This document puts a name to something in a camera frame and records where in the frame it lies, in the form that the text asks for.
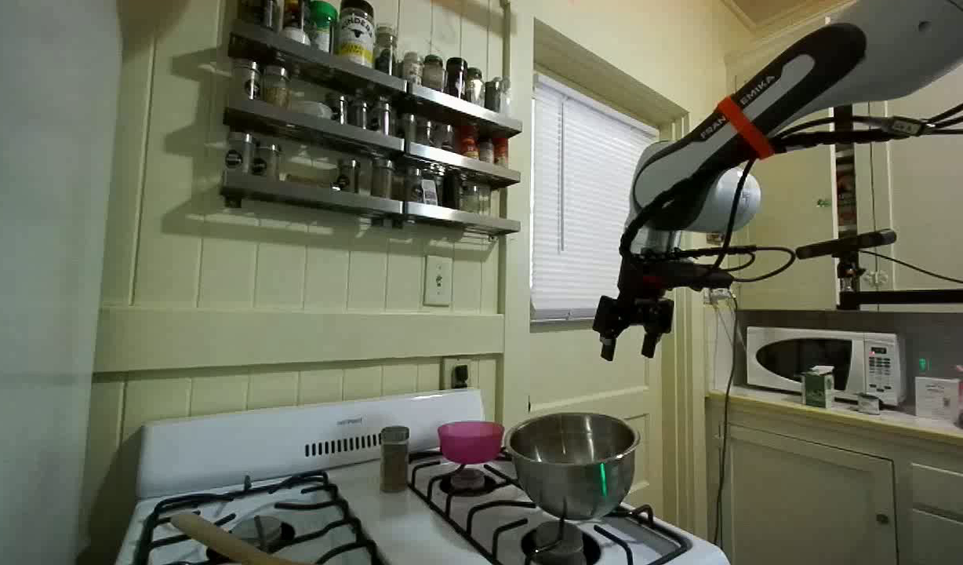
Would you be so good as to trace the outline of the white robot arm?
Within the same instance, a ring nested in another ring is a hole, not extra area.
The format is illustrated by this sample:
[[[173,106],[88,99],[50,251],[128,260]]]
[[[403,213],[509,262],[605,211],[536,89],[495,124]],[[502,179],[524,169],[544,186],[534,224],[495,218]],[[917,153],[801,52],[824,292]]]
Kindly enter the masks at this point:
[[[729,94],[693,131],[640,153],[632,213],[619,241],[619,294],[602,294],[592,329],[602,358],[628,327],[644,327],[644,354],[672,329],[668,287],[729,287],[719,262],[679,251],[681,233],[731,236],[749,215],[742,179],[763,157],[830,134],[797,134],[797,121],[827,106],[890,99],[924,89],[963,63],[963,0],[853,0],[797,36]]]

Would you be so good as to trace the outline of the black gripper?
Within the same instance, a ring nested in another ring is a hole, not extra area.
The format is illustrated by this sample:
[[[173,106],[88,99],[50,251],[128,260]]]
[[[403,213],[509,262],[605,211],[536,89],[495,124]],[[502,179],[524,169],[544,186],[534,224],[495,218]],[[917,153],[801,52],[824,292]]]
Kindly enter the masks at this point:
[[[734,275],[716,262],[693,262],[687,251],[636,251],[621,260],[619,294],[596,304],[600,354],[616,358],[623,327],[644,327],[644,354],[651,358],[672,329],[672,287],[729,287]]]

